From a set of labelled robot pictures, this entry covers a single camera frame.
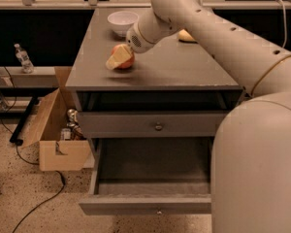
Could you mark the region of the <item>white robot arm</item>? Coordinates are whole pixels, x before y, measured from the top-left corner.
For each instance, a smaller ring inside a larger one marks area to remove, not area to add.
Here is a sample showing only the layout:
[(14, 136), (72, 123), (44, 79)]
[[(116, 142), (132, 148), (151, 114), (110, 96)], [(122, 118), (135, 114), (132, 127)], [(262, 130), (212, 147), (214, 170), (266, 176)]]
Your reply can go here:
[(213, 233), (291, 233), (291, 52), (203, 8), (151, 0), (106, 65), (115, 69), (181, 29), (244, 89), (211, 158)]

